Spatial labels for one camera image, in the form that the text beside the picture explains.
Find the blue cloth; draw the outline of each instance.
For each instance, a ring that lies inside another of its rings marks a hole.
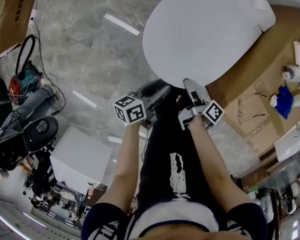
[[[287,86],[279,87],[279,94],[277,95],[277,105],[275,109],[278,113],[283,116],[284,119],[288,119],[288,116],[291,112],[292,105],[294,103],[294,97],[288,90]]]

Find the black and white pattern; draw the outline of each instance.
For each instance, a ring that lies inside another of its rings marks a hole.
[[[141,104],[138,105],[138,106],[127,109],[126,113],[128,115],[130,123],[138,121],[138,120],[142,119],[145,116],[145,112],[144,112],[143,107],[142,107]]]
[[[124,108],[128,106],[130,103],[134,102],[136,99],[130,97],[130,96],[125,96],[122,99],[118,100],[115,104],[118,106]]]
[[[225,111],[216,103],[214,100],[204,110],[203,114],[209,119],[214,125],[224,115]]]
[[[119,118],[119,119],[121,119],[122,121],[124,121],[124,122],[127,122],[126,121],[126,118],[125,118],[125,114],[124,114],[124,112],[120,109],[120,108],[118,108],[118,107],[114,107],[114,110],[115,110],[115,112],[116,112],[116,116]]]

